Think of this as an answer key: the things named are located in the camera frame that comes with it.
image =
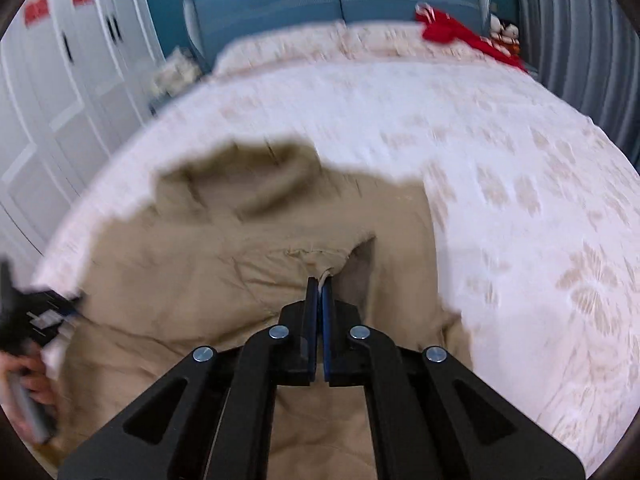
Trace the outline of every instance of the black object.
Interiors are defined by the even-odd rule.
[[[0,351],[20,356],[29,353],[30,342],[44,347],[57,335],[65,318],[76,312],[80,298],[67,300],[52,290],[20,292],[14,287],[8,261],[0,261]],[[50,408],[33,400],[20,378],[9,374],[9,385],[37,444],[45,444],[56,433]]]
[[[240,348],[196,349],[63,463],[59,480],[266,477],[276,386],[364,386],[381,480],[584,480],[577,457],[443,348],[398,348],[329,279]]]
[[[69,59],[69,63],[74,63],[74,57],[71,55],[71,49],[69,48],[69,40],[66,38],[66,34],[62,33],[62,41],[65,44],[66,56]]]
[[[118,44],[118,42],[116,41],[116,35],[113,33],[113,27],[111,26],[111,20],[109,19],[108,16],[105,16],[104,19],[107,22],[107,27],[109,29],[109,35],[111,36],[111,41],[113,41],[113,44]]]
[[[122,34],[120,33],[120,25],[118,24],[118,19],[115,14],[111,15],[111,19],[113,20],[113,26],[116,28],[116,34],[118,35],[118,39],[122,42]]]

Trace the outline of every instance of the white bedspread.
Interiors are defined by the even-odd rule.
[[[590,474],[640,405],[640,178],[524,73],[386,37],[396,57],[343,41],[345,56],[277,59],[171,105],[75,206],[37,282],[75,290],[91,236],[148,201],[157,170],[230,138],[306,137],[327,164],[424,180],[475,372]]]

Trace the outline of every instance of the white wardrobe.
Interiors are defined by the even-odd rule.
[[[0,41],[0,253],[21,283],[78,194],[150,120],[146,0],[27,0]]]

